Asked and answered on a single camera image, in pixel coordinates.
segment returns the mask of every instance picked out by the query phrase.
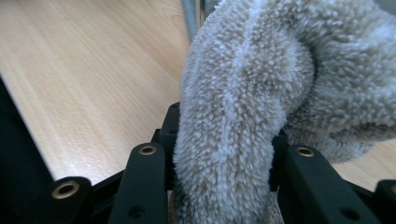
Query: towel texture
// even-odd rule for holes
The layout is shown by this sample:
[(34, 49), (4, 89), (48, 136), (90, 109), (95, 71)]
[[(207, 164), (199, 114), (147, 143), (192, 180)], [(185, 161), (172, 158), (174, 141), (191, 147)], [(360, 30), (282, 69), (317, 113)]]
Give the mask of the towel texture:
[(223, 0), (191, 44), (178, 223), (266, 223), (271, 140), (358, 158), (396, 135), (396, 21), (371, 0)]

